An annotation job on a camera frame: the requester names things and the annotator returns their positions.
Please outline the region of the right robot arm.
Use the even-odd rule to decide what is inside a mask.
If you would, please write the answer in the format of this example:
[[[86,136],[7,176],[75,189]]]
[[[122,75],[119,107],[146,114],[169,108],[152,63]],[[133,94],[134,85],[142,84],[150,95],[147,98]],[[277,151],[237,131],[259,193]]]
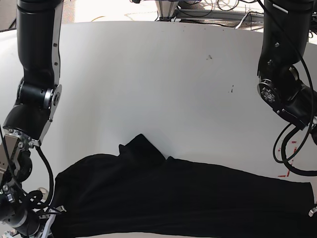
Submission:
[[[51,238],[60,214],[51,204],[53,172],[41,145],[61,97],[59,38],[61,0],[19,0],[16,31],[24,75],[16,101],[0,128],[0,220],[12,231],[7,238]],[[32,172],[35,149],[49,174],[49,189],[26,192],[22,183]]]

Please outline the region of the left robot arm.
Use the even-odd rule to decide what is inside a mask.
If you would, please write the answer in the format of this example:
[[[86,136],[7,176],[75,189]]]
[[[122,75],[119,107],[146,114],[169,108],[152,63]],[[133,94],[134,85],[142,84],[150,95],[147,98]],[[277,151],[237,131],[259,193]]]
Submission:
[[[317,93],[303,55],[317,2],[315,0],[264,0],[264,35],[258,62],[258,93],[272,110],[294,128],[281,145],[283,164],[290,172],[316,177],[290,164],[309,136],[317,139]]]

